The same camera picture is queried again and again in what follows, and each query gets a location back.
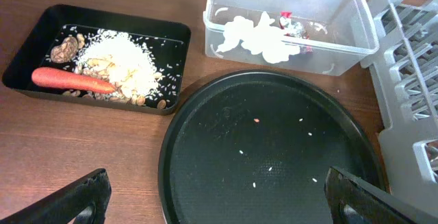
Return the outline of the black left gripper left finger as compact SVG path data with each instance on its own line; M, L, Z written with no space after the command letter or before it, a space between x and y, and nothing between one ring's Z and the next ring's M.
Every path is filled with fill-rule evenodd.
M1 222L104 223L111 194L107 171L96 169Z

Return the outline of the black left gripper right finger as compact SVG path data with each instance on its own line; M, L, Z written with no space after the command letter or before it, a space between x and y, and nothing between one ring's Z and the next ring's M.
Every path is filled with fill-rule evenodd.
M399 201L336 166L328 170L324 194L334 223L437 222L437 217Z

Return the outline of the orange carrot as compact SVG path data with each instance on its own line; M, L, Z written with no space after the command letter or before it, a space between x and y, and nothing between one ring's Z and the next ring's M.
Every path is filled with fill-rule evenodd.
M31 80L35 85L45 88L87 90L103 94L116 91L113 84L101 79L49 67L40 67L34 70L31 74Z

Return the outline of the rice and food scraps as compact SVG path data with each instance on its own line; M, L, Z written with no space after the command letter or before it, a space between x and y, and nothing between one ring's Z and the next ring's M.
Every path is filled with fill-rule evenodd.
M173 55L182 42L79 25L61 28L55 45L77 45L62 69L115 86L110 94L69 89L65 95L165 110L177 102L182 61Z

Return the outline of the brown mushroom piece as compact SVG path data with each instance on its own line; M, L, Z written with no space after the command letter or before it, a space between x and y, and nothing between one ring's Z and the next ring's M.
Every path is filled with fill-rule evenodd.
M78 50L85 45L85 38L83 34L76 36L67 36L60 45L52 48L50 59L54 63L66 63L71 61L77 54Z

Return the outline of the red snack wrapper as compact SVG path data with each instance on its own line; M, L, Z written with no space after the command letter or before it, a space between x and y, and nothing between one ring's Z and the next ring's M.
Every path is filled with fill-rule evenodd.
M305 26L298 21L292 19L291 12L281 12L279 25L286 36L292 38L309 39L309 35ZM310 46L286 45L286 49L290 55L312 53L313 49Z

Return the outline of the white tissue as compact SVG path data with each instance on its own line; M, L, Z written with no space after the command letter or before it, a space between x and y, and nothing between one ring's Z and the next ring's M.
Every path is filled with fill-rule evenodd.
M287 45L282 41L285 30L272 26L274 18L262 12L259 23L254 26L252 20L236 16L224 25L224 42L217 46L215 53L225 53L237 46L250 51L251 55L261 54L270 64L286 62L291 55L301 52L299 46Z

